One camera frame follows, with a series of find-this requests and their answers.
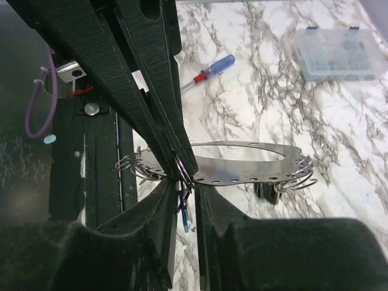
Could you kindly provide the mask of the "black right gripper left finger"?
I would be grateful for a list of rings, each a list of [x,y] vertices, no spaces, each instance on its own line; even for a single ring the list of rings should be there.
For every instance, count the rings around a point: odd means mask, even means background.
[[[77,221],[1,228],[2,290],[168,290],[175,260],[176,186],[161,181],[92,230]]]

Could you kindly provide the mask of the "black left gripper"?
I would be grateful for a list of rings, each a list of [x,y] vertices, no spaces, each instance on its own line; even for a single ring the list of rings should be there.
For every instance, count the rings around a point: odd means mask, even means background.
[[[11,1],[59,56],[76,61],[147,143],[167,177],[198,165],[178,108],[174,1]]]

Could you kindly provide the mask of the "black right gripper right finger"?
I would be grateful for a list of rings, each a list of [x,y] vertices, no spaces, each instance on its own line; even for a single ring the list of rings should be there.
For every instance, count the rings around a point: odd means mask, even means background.
[[[373,233],[350,218],[253,219],[195,187],[201,290],[386,290]]]

